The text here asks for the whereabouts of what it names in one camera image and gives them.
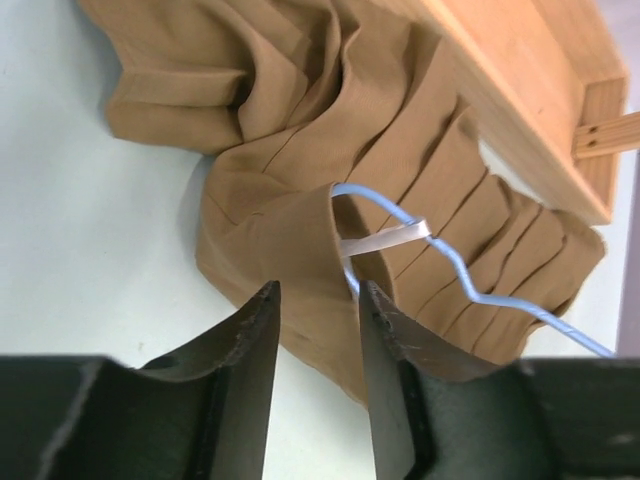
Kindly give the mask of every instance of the wooden dowel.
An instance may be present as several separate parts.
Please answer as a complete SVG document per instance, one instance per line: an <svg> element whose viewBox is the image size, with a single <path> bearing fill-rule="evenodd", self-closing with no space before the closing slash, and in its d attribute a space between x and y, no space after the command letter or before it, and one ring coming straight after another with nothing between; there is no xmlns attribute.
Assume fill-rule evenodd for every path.
<svg viewBox="0 0 640 480"><path fill-rule="evenodd" d="M591 158L636 148L640 148L640 112L578 127L573 155Z"/></svg>

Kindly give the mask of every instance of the brown fabric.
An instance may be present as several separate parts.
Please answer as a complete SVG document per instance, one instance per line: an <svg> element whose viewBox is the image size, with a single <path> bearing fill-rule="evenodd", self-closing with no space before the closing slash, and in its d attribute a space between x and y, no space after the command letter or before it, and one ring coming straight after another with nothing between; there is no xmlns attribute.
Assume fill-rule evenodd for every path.
<svg viewBox="0 0 640 480"><path fill-rule="evenodd" d="M364 401L358 313L338 240L393 224L334 182L375 188L456 247L481 290L566 309L604 254L597 235L490 175L449 49L368 0L79 0L123 74L114 135L217 154L197 263L236 305L282 283L282 344ZM530 316L470 305L447 260L414 242L354 259L398 306L495 363Z"/></svg>

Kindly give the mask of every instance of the white table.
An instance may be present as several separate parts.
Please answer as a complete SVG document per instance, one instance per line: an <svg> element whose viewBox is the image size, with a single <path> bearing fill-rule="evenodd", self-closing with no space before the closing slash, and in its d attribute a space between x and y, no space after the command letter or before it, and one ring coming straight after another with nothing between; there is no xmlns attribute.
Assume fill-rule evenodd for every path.
<svg viewBox="0 0 640 480"><path fill-rule="evenodd" d="M193 261L210 160L113 139L101 112L119 70L73 0L0 2L0 352L139 366L233 311ZM609 255L567 315L610 347L634 168L625 156ZM579 350L544 329L527 352ZM374 478L364 410L284 350L264 478Z"/></svg>

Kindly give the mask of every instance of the brown cloth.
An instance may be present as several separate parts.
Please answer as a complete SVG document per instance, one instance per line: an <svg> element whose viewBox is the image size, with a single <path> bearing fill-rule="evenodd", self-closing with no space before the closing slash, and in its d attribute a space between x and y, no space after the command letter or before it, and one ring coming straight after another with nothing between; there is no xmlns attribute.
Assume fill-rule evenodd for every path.
<svg viewBox="0 0 640 480"><path fill-rule="evenodd" d="M449 50L368 0L80 0L124 71L113 133L217 154L197 263L236 305L282 283L282 344L364 401L358 309L338 241L393 225L335 182L370 186L457 248L483 292L561 313L604 255L599 237L490 175ZM540 325L472 305L425 242L358 256L407 314L495 363Z"/></svg>

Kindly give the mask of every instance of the wooden tray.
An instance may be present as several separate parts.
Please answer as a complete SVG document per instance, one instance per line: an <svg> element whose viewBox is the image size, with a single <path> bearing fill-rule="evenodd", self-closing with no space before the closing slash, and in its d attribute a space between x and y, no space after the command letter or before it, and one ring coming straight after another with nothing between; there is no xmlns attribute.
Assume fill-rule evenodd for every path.
<svg viewBox="0 0 640 480"><path fill-rule="evenodd" d="M483 137L546 204L590 224L611 221L618 155L582 154L585 145L580 159L573 154L578 127L620 117L628 90L592 0L395 0L392 9L450 39Z"/></svg>

